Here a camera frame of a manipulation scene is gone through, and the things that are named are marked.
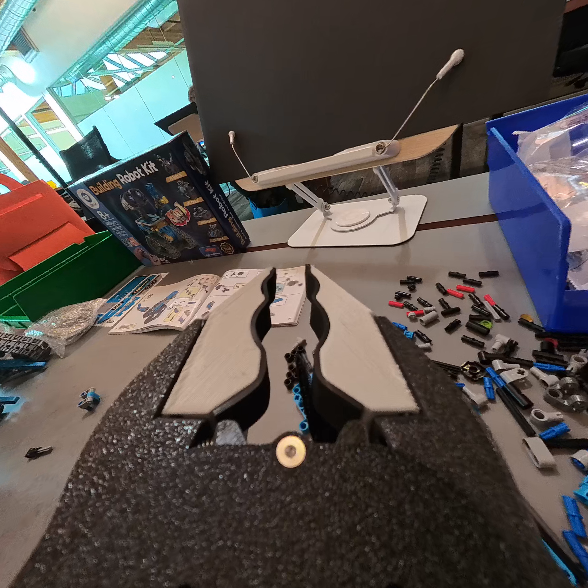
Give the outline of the clear plastic bag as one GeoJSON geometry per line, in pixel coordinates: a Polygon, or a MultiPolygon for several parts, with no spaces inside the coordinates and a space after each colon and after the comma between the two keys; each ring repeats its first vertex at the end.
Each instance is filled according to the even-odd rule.
{"type": "Polygon", "coordinates": [[[63,358],[67,347],[95,325],[105,303],[105,298],[97,298],[49,312],[26,329],[23,336],[47,343],[52,355],[63,358]]]}

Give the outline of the instruction booklet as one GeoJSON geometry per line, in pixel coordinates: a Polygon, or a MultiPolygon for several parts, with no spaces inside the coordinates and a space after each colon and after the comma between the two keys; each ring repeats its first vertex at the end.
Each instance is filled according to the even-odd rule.
{"type": "MultiPolygon", "coordinates": [[[[155,285],[133,298],[109,334],[143,334],[155,330],[185,330],[209,315],[232,295],[262,274],[261,269],[238,268],[221,276],[202,274],[170,285],[155,285]]],[[[305,267],[276,269],[275,298],[270,305],[273,327],[295,326],[306,298],[305,267]]]]}

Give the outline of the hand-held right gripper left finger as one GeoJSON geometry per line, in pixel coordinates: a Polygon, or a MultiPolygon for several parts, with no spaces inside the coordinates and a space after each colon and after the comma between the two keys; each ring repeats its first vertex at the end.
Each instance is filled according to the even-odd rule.
{"type": "Polygon", "coordinates": [[[271,327],[276,269],[260,271],[215,307],[178,372],[162,408],[211,429],[233,420],[248,430],[269,405],[268,361],[262,340],[271,327]]]}

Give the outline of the pile of building pieces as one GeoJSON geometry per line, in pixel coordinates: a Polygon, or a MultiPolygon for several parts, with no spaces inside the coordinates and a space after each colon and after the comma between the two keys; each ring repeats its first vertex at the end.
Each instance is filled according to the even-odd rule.
{"type": "MultiPolygon", "coordinates": [[[[528,398],[521,392],[517,384],[525,383],[530,371],[518,364],[513,364],[511,358],[507,357],[505,361],[497,359],[489,366],[478,367],[474,362],[465,363],[462,366],[462,372],[472,380],[484,381],[486,389],[485,393],[476,392],[471,387],[459,383],[458,387],[464,393],[464,397],[468,397],[474,408],[480,409],[494,402],[490,396],[500,398],[522,430],[522,446],[533,465],[539,470],[544,473],[555,472],[555,458],[550,453],[550,449],[579,450],[573,455],[572,462],[577,466],[587,463],[587,439],[566,436],[565,434],[569,430],[563,427],[562,415],[551,414],[544,409],[532,410],[532,417],[553,416],[552,421],[546,421],[544,424],[548,430],[554,428],[556,432],[562,433],[560,436],[547,438],[541,437],[541,433],[523,414],[527,408],[531,407],[531,404],[527,402],[528,398]]],[[[563,531],[564,546],[562,546],[540,516],[535,511],[532,514],[545,548],[558,567],[566,574],[569,582],[575,587],[587,587],[587,545],[584,545],[584,540],[573,531],[576,524],[568,521],[567,524],[570,528],[563,531]]]]}

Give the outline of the grey desk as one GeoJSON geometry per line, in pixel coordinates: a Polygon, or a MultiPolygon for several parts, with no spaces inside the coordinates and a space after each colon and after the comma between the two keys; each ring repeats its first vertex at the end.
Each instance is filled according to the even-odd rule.
{"type": "Polygon", "coordinates": [[[343,445],[306,442],[291,470],[276,440],[296,426],[284,355],[311,342],[273,328],[270,404],[244,445],[158,404],[195,333],[94,328],[15,391],[1,420],[1,587],[570,587],[535,511],[564,546],[562,495],[582,475],[531,464],[500,401],[483,415],[413,343],[394,351],[425,418],[375,422],[343,445]],[[100,404],[77,407],[94,387],[100,404]],[[30,447],[53,446],[28,460],[30,447]]]}

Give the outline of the blue sticker sheet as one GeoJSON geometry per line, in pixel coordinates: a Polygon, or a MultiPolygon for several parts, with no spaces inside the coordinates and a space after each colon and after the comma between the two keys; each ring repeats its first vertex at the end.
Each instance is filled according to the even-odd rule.
{"type": "Polygon", "coordinates": [[[165,273],[137,275],[114,292],[101,305],[94,325],[98,327],[114,327],[139,301],[146,292],[158,285],[166,276],[165,273]]]}

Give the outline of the blue tracked toy robot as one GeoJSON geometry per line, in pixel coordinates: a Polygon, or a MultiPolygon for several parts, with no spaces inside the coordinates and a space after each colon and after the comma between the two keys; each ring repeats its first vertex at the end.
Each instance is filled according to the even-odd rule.
{"type": "Polygon", "coordinates": [[[22,396],[15,391],[23,382],[40,375],[51,358],[49,344],[24,334],[1,333],[1,417],[19,408],[22,396]]]}

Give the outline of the black mesh chair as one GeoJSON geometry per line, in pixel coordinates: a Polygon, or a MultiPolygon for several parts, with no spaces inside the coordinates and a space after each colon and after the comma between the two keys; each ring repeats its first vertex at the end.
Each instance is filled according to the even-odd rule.
{"type": "Polygon", "coordinates": [[[72,182],[119,162],[119,159],[111,155],[96,126],[92,126],[80,141],[68,149],[59,151],[59,156],[72,182]]]}

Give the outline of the clear plastic packaging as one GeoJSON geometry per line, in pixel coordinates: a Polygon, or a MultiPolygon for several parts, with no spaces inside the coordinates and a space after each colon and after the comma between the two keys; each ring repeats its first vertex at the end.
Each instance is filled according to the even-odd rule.
{"type": "Polygon", "coordinates": [[[570,221],[567,283],[587,289],[587,101],[538,130],[516,130],[517,154],[570,221]]]}

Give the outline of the white laptop stand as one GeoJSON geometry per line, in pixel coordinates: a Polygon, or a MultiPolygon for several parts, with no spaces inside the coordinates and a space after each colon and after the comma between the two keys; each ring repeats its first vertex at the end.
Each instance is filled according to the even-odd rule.
{"type": "Polygon", "coordinates": [[[369,243],[365,241],[365,235],[368,228],[377,224],[384,217],[399,217],[400,213],[405,211],[401,207],[399,190],[386,168],[389,159],[401,154],[401,143],[398,140],[399,134],[433,86],[441,81],[454,67],[458,66],[463,61],[464,55],[465,52],[461,48],[452,53],[392,139],[366,143],[326,158],[315,159],[297,165],[281,166],[257,173],[249,173],[239,157],[235,147],[236,134],[233,130],[228,133],[231,149],[251,183],[262,189],[268,189],[273,184],[284,185],[322,214],[321,225],[315,232],[314,240],[310,247],[316,246],[324,227],[330,230],[331,235],[350,235],[349,245],[351,246],[367,246],[369,243]],[[368,201],[365,208],[361,208],[358,203],[353,202],[331,205],[303,184],[305,180],[325,177],[328,172],[347,173],[355,167],[361,169],[371,168],[386,189],[387,198],[368,201]]]}

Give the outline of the green storage bin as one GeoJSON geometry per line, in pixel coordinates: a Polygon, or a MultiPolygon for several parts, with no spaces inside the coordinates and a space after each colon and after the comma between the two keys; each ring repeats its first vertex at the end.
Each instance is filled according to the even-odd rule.
{"type": "Polygon", "coordinates": [[[101,298],[141,267],[110,232],[84,238],[1,285],[1,321],[24,328],[51,311],[101,298]]]}

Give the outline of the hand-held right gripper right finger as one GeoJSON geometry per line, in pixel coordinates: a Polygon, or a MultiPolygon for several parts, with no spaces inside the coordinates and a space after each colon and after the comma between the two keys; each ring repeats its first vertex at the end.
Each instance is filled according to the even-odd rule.
{"type": "Polygon", "coordinates": [[[416,415],[420,406],[373,312],[312,265],[305,267],[313,354],[312,405],[337,431],[351,421],[416,415]]]}

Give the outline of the dark blue toy set box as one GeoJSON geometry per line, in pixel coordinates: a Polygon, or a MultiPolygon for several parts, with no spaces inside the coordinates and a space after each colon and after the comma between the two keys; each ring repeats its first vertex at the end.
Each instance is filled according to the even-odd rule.
{"type": "Polygon", "coordinates": [[[70,189],[145,266],[238,254],[251,241],[187,131],[70,189]]]}

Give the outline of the blue storage bin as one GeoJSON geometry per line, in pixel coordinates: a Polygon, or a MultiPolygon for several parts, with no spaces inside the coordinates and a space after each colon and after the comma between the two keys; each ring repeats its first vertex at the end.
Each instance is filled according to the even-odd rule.
{"type": "Polygon", "coordinates": [[[571,224],[517,154],[514,131],[534,131],[579,107],[577,95],[491,120],[489,203],[546,330],[587,333],[587,290],[567,288],[571,224]]]}

